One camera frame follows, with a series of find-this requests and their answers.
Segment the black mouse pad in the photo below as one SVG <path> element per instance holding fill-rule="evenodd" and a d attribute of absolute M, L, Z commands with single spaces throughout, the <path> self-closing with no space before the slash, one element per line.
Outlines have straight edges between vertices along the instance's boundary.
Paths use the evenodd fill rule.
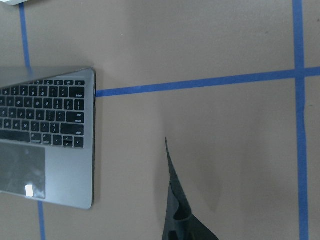
<path fill-rule="evenodd" d="M 169 185 L 162 239 L 217 240 L 218 237 L 193 215 L 173 165 L 169 147 L 168 145 L 165 147 L 169 171 Z"/>

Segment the grey laptop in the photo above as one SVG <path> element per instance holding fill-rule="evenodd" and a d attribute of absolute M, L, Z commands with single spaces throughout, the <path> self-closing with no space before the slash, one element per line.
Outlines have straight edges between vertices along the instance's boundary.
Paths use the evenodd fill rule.
<path fill-rule="evenodd" d="M 2 67 L 1 193 L 91 208 L 95 111 L 91 67 Z"/>

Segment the white desk lamp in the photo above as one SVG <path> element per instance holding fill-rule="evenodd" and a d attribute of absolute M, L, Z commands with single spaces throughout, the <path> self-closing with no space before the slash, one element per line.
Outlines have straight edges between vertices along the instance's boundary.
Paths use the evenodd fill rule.
<path fill-rule="evenodd" d="M 1 3 L 10 5 L 10 6 L 15 6 L 15 5 L 19 5 L 22 3 L 27 2 L 28 0 L 0 0 Z"/>

